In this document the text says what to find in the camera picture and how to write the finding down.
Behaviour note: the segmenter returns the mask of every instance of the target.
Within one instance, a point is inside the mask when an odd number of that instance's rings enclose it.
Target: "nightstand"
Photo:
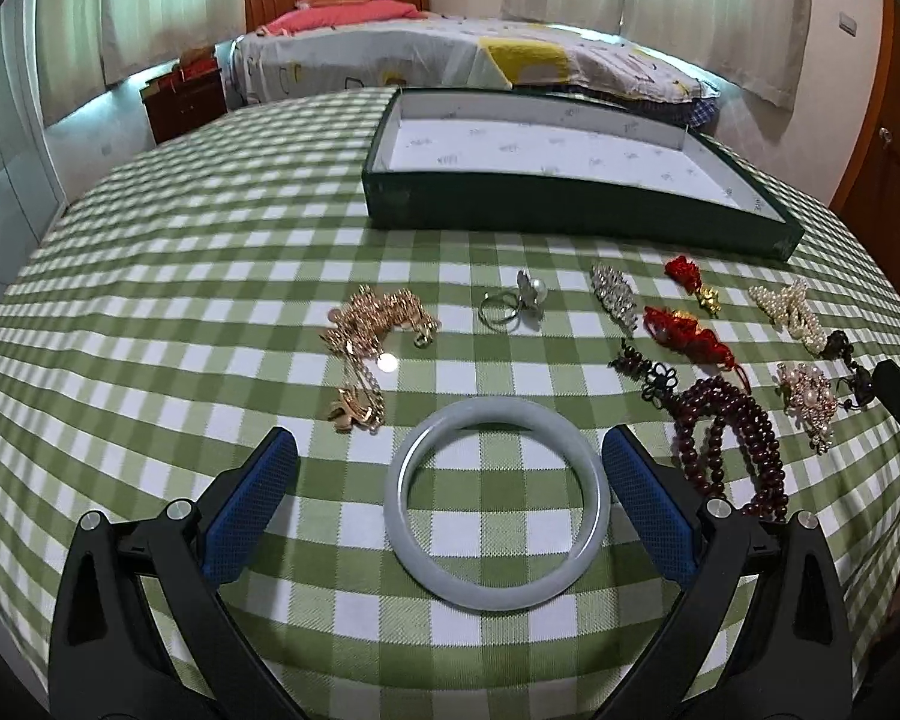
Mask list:
[[[178,138],[226,114],[220,68],[193,79],[177,80],[144,98],[154,141]]]

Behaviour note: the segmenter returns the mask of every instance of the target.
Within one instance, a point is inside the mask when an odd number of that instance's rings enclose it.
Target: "jewelry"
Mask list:
[[[721,343],[712,330],[701,327],[696,317],[647,306],[643,323],[660,346],[682,352],[697,365],[720,365],[724,370],[735,370],[746,393],[751,392],[746,372],[737,364],[730,347]]]
[[[807,305],[807,283],[803,279],[797,279],[779,293],[772,293],[766,287],[751,287],[748,292],[773,324],[786,327],[790,335],[803,341],[803,345],[813,354],[823,351],[826,335],[816,314]]]
[[[730,424],[754,476],[754,498],[740,509],[742,514],[783,522],[790,498],[783,493],[783,461],[780,442],[765,410],[750,395],[722,378],[697,381],[674,399],[671,409],[677,421],[677,453],[687,480],[705,498],[727,498],[722,436]],[[706,449],[694,448],[693,429],[702,416],[712,416]],[[706,479],[704,466],[710,470]]]
[[[787,370],[786,362],[776,367],[776,375],[783,389],[787,406],[794,410],[810,437],[810,446],[818,455],[826,454],[833,446],[830,423],[837,413],[837,398],[830,391],[830,381],[816,365],[806,362]]]
[[[636,330],[636,301],[624,274],[609,265],[594,263],[590,268],[590,282],[605,312],[632,336]]]
[[[440,323],[423,310],[420,298],[410,290],[380,298],[366,285],[343,308],[331,309],[327,319],[333,327],[320,337],[331,353],[343,358],[343,386],[337,389],[340,399],[331,405],[327,419],[341,433],[349,433],[354,424],[373,433],[384,423],[386,407],[380,385],[364,360],[380,358],[384,337],[394,327],[415,330],[413,345],[422,349],[430,345]]]
[[[451,574],[424,552],[410,529],[407,498],[420,461],[447,436],[488,422],[518,425],[537,435],[566,459],[583,493],[583,522],[569,555],[552,573],[516,587],[481,586]],[[562,593],[590,567],[610,525],[610,486],[600,457],[565,416],[515,397],[466,398],[432,413],[400,445],[386,471],[384,524],[407,573],[437,597],[480,611],[530,608]]]
[[[672,367],[648,360],[626,341],[621,342],[620,353],[608,366],[631,378],[643,379],[640,397],[658,409],[669,408],[677,389],[677,372]]]
[[[548,292],[542,278],[530,278],[530,274],[519,271],[516,274],[516,290],[506,289],[486,293],[477,307],[477,316],[480,317],[480,322],[497,333],[506,333],[506,329],[500,328],[506,328],[524,311],[539,322],[543,319],[543,301],[547,298]],[[506,314],[496,319],[487,317],[487,308],[494,305],[503,306]]]
[[[853,344],[847,338],[847,333],[842,330],[834,330],[830,333],[826,339],[826,346],[821,352],[821,357],[826,360],[841,358],[847,364],[847,367],[853,371],[851,376],[844,376],[837,381],[837,387],[839,389],[840,382],[847,382],[847,386],[850,387],[850,391],[853,392],[853,396],[857,399],[857,405],[853,405],[853,402],[848,398],[840,404],[842,408],[846,410],[861,409],[874,402],[874,399],[876,399],[874,377],[869,370],[853,359]]]
[[[717,314],[720,314],[720,293],[713,287],[703,285],[700,269],[695,262],[688,260],[682,254],[663,266],[663,271],[690,295],[696,295],[701,309],[704,309],[711,317],[717,317]]]

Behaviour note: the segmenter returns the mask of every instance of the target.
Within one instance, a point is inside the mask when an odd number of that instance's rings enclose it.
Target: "pink pillow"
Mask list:
[[[343,26],[348,23],[385,22],[390,19],[424,19],[415,6],[396,0],[371,0],[359,5],[332,5],[292,10],[263,26],[257,34],[295,35],[322,26]]]

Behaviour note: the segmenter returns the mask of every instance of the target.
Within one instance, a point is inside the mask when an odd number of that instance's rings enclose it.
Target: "table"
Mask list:
[[[269,524],[250,570],[221,590],[261,657],[314,716],[549,718],[586,714],[653,635],[676,588],[653,570],[619,505],[599,557],[535,610],[447,607],[386,545],[383,479],[392,453],[433,410],[473,394],[517,394],[567,416],[596,447],[626,423],[658,461],[672,427],[607,362],[619,328],[589,288],[595,259],[624,271],[638,303],[683,308],[663,274],[675,250],[587,239],[367,227],[361,167],[392,90],[306,98],[231,114],[146,153],[82,199],[34,253],[0,306],[0,614],[46,678],[53,599],[74,524],[87,509],[152,517],[197,497],[274,424],[300,450],[295,496]],[[706,321],[730,344],[770,412],[790,510],[820,517],[845,586],[854,667],[881,622],[900,560],[900,429],[879,404],[841,415],[822,457],[782,409],[776,363],[807,361],[746,295],[794,276],[826,328],[860,362],[900,363],[900,300],[835,215],[740,160],[806,226],[787,266],[690,252],[721,291]],[[550,286],[539,332],[491,333],[487,288],[529,268]],[[338,435],[324,420],[341,380],[319,332],[361,284],[410,287],[442,322],[381,374],[388,423]],[[702,375],[642,329],[635,345]],[[844,375],[841,362],[821,364]],[[731,499],[752,493],[725,452]],[[550,570],[569,546],[581,496],[559,459],[525,437],[482,431],[445,447],[410,495],[421,543],[487,584]],[[746,611],[743,584],[698,677],[712,685]],[[178,669],[199,679],[151,587]]]

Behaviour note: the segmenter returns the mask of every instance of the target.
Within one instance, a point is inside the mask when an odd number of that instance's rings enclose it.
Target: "light switch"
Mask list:
[[[844,30],[852,37],[857,36],[857,23],[855,19],[850,18],[844,11],[840,11],[840,29]]]

